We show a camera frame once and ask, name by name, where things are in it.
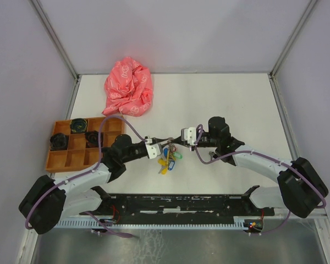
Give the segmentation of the keyring bunch with colourful tags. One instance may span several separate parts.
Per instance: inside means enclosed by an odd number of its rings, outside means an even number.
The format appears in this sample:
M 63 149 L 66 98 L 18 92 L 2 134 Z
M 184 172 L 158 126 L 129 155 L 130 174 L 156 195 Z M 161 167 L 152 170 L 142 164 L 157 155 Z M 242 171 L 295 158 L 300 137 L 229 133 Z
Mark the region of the keyring bunch with colourful tags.
M 176 161 L 181 160 L 183 155 L 178 151 L 177 145 L 180 145 L 181 139 L 168 139 L 166 143 L 161 144 L 162 157 L 158 159 L 158 164 L 161 165 L 159 174 L 165 175 L 167 172 L 172 171 Z

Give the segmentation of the key with black fob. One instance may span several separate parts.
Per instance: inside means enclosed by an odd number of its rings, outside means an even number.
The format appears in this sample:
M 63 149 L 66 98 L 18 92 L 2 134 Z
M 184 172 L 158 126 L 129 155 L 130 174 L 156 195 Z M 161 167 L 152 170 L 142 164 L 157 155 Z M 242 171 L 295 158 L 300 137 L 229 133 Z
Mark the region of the key with black fob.
M 210 160 L 213 160 L 213 159 L 217 158 L 217 155 L 214 151 L 210 151 L 209 156 L 210 156 Z

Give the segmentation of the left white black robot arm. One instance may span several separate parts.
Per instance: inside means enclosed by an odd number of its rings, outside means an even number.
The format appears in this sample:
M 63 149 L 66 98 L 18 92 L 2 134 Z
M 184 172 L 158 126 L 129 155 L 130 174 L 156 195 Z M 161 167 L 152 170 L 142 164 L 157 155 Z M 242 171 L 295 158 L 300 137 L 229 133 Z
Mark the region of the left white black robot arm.
M 19 205 L 26 229 L 45 234 L 63 217 L 88 211 L 106 214 L 111 202 L 95 188 L 119 178 L 126 171 L 127 162 L 160 156 L 161 143 L 156 137 L 133 143 L 129 135 L 121 134 L 110 147 L 100 149 L 99 159 L 91 167 L 60 180 L 47 175 L 39 177 Z

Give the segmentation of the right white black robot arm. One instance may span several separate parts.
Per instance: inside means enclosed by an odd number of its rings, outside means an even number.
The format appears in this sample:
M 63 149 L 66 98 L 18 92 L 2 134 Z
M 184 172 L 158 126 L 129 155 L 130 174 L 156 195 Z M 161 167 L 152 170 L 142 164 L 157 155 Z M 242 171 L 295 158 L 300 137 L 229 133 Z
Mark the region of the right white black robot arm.
M 214 157 L 210 163 L 229 163 L 275 182 L 273 187 L 257 187 L 242 200 L 241 208 L 247 215 L 254 215 L 261 208 L 278 207 L 306 218 L 313 210 L 326 206 L 328 188 L 309 160 L 303 157 L 281 159 L 260 153 L 233 137 L 223 117 L 210 118 L 207 131 L 202 125 L 184 128 L 173 142 L 192 151 L 213 147 Z

